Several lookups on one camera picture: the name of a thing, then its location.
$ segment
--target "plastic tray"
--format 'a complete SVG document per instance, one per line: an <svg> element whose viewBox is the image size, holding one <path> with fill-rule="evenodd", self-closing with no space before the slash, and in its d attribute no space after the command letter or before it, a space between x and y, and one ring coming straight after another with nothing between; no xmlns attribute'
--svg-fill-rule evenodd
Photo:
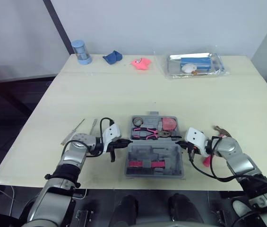
<svg viewBox="0 0 267 227"><path fill-rule="evenodd" d="M162 130L162 118L173 118L177 127L171 131L172 136L179 136L179 127L177 118L174 116L160 116L158 112L151 112L150 115L132 116L130 123L130 136L147 136L150 132L133 131L136 126L133 119L140 117L143 124L140 127L155 128ZM176 144L179 138L158 138L157 140L132 140L128 146L128 154L125 166L125 175L127 177L164 177L164 178L182 178L184 175L181 147ZM139 166L130 167L129 162L137 162ZM152 167L152 163L164 162L164 167Z"/></svg>

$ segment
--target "pink tool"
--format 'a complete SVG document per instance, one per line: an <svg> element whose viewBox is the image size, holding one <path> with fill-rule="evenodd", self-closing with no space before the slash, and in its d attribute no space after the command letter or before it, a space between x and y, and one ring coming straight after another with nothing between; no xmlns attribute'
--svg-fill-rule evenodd
<svg viewBox="0 0 267 227"><path fill-rule="evenodd" d="M143 167L143 162L129 161L129 167ZM151 162L151 168L165 168L165 162L164 161Z"/></svg>
<svg viewBox="0 0 267 227"><path fill-rule="evenodd" d="M131 62L132 65L134 65L138 70L147 70L148 65L151 63L151 61L147 58L138 58Z"/></svg>
<svg viewBox="0 0 267 227"><path fill-rule="evenodd" d="M163 130L165 131L174 131L176 128L176 121L170 117L163 117Z"/></svg>

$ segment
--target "dark floor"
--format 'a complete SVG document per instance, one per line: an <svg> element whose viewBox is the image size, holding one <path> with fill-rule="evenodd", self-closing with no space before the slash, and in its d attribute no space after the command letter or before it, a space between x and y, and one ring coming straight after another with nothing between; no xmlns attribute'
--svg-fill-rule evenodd
<svg viewBox="0 0 267 227"><path fill-rule="evenodd" d="M18 83L9 85L9 89L21 99L32 110L35 108L42 95L50 85L51 79L44 81L33 81L31 83ZM19 134L26 118L14 107L10 106L4 99L0 98L0 163L8 152L15 137ZM35 197L41 190L39 188L14 187L15 201L12 209L12 216L19 218L27 201ZM10 186L0 186L8 195L12 196ZM218 210L224 214L226 224L231 226L237 219L233 209L232 200L221 198L220 192L207 191L162 191L162 190L88 190L83 200L76 200L76 208L71 227L78 226L75 219L77 210L93 210L95 214L89 227L108 226L114 208L119 204L122 197L134 195L139 202L139 214L137 223L152 221L169 221L167 201L175 193L185 194L195 204L205 223L223 226L218 223ZM11 199L0 194L0 214L9 214Z"/></svg>

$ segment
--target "blue fabric object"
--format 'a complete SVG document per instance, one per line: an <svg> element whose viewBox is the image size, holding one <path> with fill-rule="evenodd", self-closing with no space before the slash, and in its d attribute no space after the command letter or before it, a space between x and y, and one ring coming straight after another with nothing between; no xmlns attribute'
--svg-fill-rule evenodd
<svg viewBox="0 0 267 227"><path fill-rule="evenodd" d="M181 58L181 66L185 64L195 64L198 69L210 69L211 59L209 57L204 58Z"/></svg>
<svg viewBox="0 0 267 227"><path fill-rule="evenodd" d="M123 59L123 55L121 55L117 51L113 51L112 53L108 54L107 56L103 56L103 58L107 61L108 64L112 65L116 63L117 61L120 61Z"/></svg>

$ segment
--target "pink-handled pliers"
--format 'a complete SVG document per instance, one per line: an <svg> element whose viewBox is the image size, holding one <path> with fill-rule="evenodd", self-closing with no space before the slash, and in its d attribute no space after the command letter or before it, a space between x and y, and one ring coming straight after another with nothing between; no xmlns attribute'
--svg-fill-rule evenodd
<svg viewBox="0 0 267 227"><path fill-rule="evenodd" d="M137 136L133 135L132 139L134 140L157 140L159 137L170 137L171 132L169 131L159 131L157 129L149 129L149 128L134 128L133 131L148 131L153 134L149 136Z"/></svg>

